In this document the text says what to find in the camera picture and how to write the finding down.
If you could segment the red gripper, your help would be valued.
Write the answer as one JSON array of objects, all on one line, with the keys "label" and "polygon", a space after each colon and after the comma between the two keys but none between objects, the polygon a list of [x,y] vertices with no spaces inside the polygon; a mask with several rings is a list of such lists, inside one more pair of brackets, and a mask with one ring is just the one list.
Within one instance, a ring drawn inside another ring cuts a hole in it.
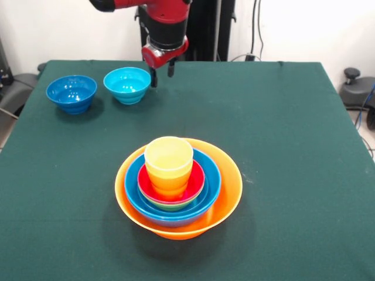
[{"label": "red gripper", "polygon": [[156,69],[162,67],[166,63],[168,64],[168,77],[173,77],[175,73],[175,58],[184,54],[189,46],[188,37],[183,38],[183,44],[176,49],[164,50],[155,47],[151,44],[149,36],[146,39],[146,45],[142,47],[141,53],[146,64],[150,67],[151,76],[151,87],[156,88],[158,86],[158,78]]}]

